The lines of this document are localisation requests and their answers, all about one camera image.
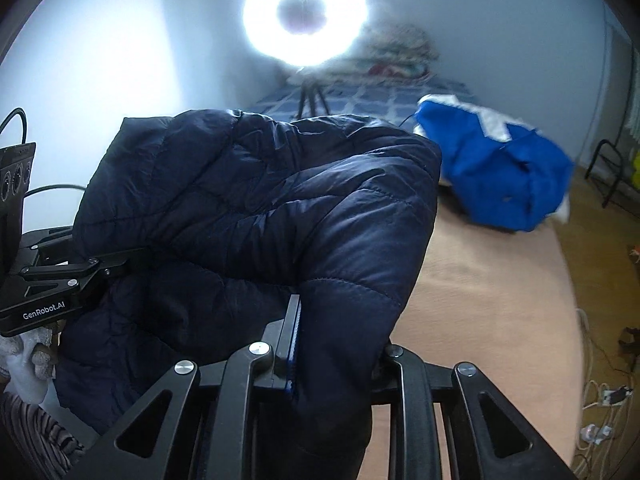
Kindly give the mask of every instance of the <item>navy puffer jacket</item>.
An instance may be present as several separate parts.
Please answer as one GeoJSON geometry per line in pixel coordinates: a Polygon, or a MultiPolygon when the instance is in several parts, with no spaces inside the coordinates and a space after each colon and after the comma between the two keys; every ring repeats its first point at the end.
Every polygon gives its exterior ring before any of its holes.
{"type": "Polygon", "coordinates": [[[302,302],[295,411],[319,433],[368,403],[417,279],[440,152],[384,121],[239,111],[125,119],[84,194],[82,256],[149,246],[62,335],[63,406],[104,432],[181,358],[208,364],[302,302]]]}

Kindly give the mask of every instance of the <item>wooden floor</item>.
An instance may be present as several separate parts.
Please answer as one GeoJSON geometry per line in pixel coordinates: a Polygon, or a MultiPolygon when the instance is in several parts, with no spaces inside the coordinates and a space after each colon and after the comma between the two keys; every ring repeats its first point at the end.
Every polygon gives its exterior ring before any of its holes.
{"type": "MultiPolygon", "coordinates": [[[[614,368],[628,370],[628,363],[618,355],[618,337],[625,326],[640,326],[640,280],[629,261],[627,246],[640,244],[640,220],[615,205],[606,209],[593,184],[576,174],[571,189],[571,216],[566,225],[556,224],[556,232],[574,283],[577,305],[588,315],[591,336],[609,356],[614,368]]],[[[608,383],[613,389],[629,384],[629,377],[612,370],[603,352],[594,349],[591,379],[608,383]]],[[[587,403],[593,402],[595,393],[587,403]]],[[[602,424],[607,408],[584,410],[583,426],[602,424]]],[[[603,478],[609,478],[620,458],[635,441],[640,431],[640,399],[631,405],[628,426],[624,435],[612,443],[609,463],[603,478]]],[[[580,478],[600,479],[604,453],[598,449],[588,470],[580,478]]],[[[575,464],[581,461],[576,457],[575,464]]]]}

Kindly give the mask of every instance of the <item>glowing ring light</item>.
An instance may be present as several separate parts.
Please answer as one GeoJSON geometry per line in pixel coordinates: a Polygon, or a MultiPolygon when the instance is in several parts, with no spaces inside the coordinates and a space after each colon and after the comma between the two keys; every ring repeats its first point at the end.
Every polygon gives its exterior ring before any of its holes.
{"type": "Polygon", "coordinates": [[[367,18],[365,0],[322,0],[324,27],[313,34],[291,34],[278,20],[281,0],[246,0],[243,21],[254,47],[297,66],[310,66],[343,53],[367,18]]]}

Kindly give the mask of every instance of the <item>metal bolt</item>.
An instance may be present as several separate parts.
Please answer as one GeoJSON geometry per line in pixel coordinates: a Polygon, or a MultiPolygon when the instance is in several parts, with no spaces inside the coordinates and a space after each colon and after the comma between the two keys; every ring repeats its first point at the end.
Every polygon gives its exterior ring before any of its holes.
{"type": "Polygon", "coordinates": [[[385,352],[389,357],[400,357],[404,353],[404,348],[399,345],[387,345],[385,352]]]}
{"type": "Polygon", "coordinates": [[[193,372],[193,369],[195,367],[196,365],[193,364],[191,361],[184,360],[184,361],[178,361],[174,366],[174,370],[175,370],[175,373],[179,375],[186,375],[193,372]]]}
{"type": "Polygon", "coordinates": [[[249,352],[254,355],[265,355],[270,350],[270,348],[271,347],[268,343],[257,341],[249,345],[249,352]]]}
{"type": "Polygon", "coordinates": [[[471,363],[460,363],[458,365],[458,373],[466,377],[473,377],[477,371],[476,366],[471,363]]]}

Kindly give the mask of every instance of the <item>blue checkered bedding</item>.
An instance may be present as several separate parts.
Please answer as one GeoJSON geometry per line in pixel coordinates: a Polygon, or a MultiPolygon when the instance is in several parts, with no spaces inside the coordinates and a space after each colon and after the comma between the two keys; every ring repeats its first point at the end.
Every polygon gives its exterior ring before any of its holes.
{"type": "MultiPolygon", "coordinates": [[[[332,114],[372,116],[400,124],[417,110],[418,100],[426,94],[455,94],[463,102],[478,104],[465,84],[434,76],[421,86],[349,85],[333,83],[324,87],[324,94],[332,114]]],[[[300,87],[284,86],[261,99],[248,111],[264,114],[277,121],[290,123],[296,119],[300,87]]],[[[318,113],[324,113],[320,102],[318,113]]],[[[308,103],[303,117],[309,117],[308,103]]],[[[402,128],[411,131],[416,122],[409,118],[402,128]]]]}

